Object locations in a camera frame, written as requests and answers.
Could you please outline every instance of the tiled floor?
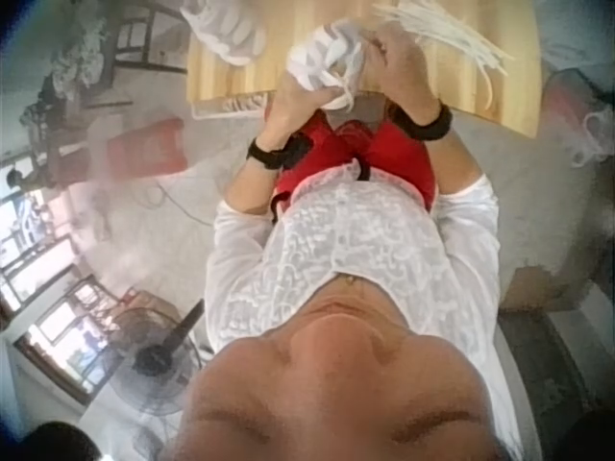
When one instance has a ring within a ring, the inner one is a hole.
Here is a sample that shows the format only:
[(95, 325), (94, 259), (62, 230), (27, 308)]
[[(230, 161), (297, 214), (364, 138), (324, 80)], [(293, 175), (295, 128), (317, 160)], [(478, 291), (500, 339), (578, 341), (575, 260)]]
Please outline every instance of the tiled floor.
[[(167, 29), (156, 46), (169, 44), (176, 60), (185, 52), (181, 27)], [(122, 70), (109, 100), (134, 104), (119, 115), (105, 115), (89, 131), (98, 180), (71, 191), (76, 207), (86, 207), (91, 190), (109, 197), (111, 238), (95, 243), (82, 231), (86, 260), (112, 290), (130, 285), (151, 291), (190, 309), (203, 294), (205, 266), (211, 248), (210, 223), (225, 184), (241, 164), (258, 120), (194, 121), (185, 102), (183, 76)], [(375, 121), (379, 109), (367, 106), (359, 118)], [(147, 126), (168, 117), (184, 120), (184, 149), (190, 168), (179, 175), (116, 184), (104, 181), (105, 155), (101, 140), (124, 130)], [(597, 234), (592, 225), (599, 212), (597, 173), (606, 165), (573, 169), (569, 157), (541, 131), (537, 140), (459, 114), (455, 125), (493, 181), (501, 199), (502, 289), (515, 270), (542, 266), (564, 283), (587, 279)], [(180, 209), (160, 186), (180, 205)], [(92, 222), (101, 217), (93, 213)], [(204, 328), (197, 336), (204, 338)]]

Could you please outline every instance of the eyebrow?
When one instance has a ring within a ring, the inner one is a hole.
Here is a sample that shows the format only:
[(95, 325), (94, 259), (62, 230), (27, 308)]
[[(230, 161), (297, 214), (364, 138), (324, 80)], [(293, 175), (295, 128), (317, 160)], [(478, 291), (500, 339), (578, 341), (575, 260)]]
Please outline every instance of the eyebrow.
[(269, 442), (270, 439), (269, 436), (261, 430), (262, 425), (239, 411), (212, 409), (203, 415), (200, 420), (208, 423), (229, 425), (232, 429), (241, 431), (263, 444)]
[(478, 423), (479, 420), (467, 411), (443, 411), (407, 422), (404, 427), (393, 435), (393, 440), (400, 444), (414, 442), (424, 437), (432, 430), (446, 423), (467, 421)]

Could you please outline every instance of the person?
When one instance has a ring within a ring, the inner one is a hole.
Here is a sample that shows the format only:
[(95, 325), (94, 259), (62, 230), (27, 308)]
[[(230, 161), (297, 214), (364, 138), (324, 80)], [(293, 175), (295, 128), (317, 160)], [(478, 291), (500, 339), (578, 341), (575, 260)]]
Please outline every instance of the person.
[[(380, 129), (334, 132), (316, 110), (337, 90), (284, 75), (218, 208), (216, 356), (192, 382), (173, 459), (515, 455), (492, 341), (497, 199), (411, 38), (386, 26), (365, 47), (394, 103)], [(288, 192), (274, 226), (272, 196)]]
[(103, 454), (78, 427), (62, 422), (50, 422), (40, 425), (28, 434), (12, 449), (7, 459), (101, 461)]
[(15, 168), (9, 171), (7, 186), (19, 187), (27, 193), (43, 188), (64, 190), (72, 184), (86, 182), (90, 167), (89, 149), (80, 148), (63, 156), (58, 149), (52, 148), (45, 164), (39, 165), (34, 156), (32, 164), (34, 170), (26, 176)]

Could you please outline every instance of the floor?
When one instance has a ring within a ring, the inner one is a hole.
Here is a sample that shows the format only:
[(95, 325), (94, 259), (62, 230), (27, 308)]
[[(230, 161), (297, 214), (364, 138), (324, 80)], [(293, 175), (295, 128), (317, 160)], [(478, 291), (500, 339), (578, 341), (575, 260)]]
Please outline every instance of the floor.
[[(164, 28), (155, 42), (164, 53), (155, 56), (184, 59), (186, 27)], [(203, 296), (207, 283), (211, 222), (221, 192), (261, 122), (194, 121), (185, 102), (185, 78), (179, 75), (120, 70), (113, 91), (102, 100), (106, 98), (134, 103), (123, 111), (98, 115), (88, 132), (96, 165), (93, 181), (70, 190), (73, 206), (87, 219), (78, 232), (86, 262), (118, 294), (133, 285), (187, 312)], [(352, 116), (376, 122), (381, 111), (374, 107), (364, 102), (360, 113)], [(172, 117), (184, 121), (189, 169), (155, 180), (110, 182), (105, 173), (106, 139)], [(608, 216), (601, 217), (607, 205), (601, 196), (612, 165), (573, 169), (569, 155), (546, 127), (532, 140), (461, 113), (455, 127), (500, 197), (503, 298), (518, 270), (528, 267), (544, 276), (551, 288), (559, 287), (552, 298), (581, 290), (595, 260), (594, 237), (607, 228), (603, 222)], [(93, 197), (101, 196), (105, 206), (92, 211)], [(509, 307), (524, 304), (524, 286), (513, 284), (519, 293)], [(207, 341), (203, 325), (196, 335)]]

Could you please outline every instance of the white sleeve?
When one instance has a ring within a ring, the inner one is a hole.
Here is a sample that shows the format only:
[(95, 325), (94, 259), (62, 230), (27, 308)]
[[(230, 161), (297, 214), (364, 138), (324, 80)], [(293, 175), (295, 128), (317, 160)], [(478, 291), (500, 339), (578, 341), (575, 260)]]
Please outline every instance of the white sleeve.
[(455, 195), (438, 198), (435, 219), (461, 288), (479, 310), (491, 341), (500, 304), (498, 199), (482, 176)]
[(268, 216), (242, 214), (226, 202), (218, 206), (205, 287), (206, 322), (213, 346), (217, 342), (219, 321), (224, 317), (222, 311), (234, 284), (260, 264), (272, 229)]

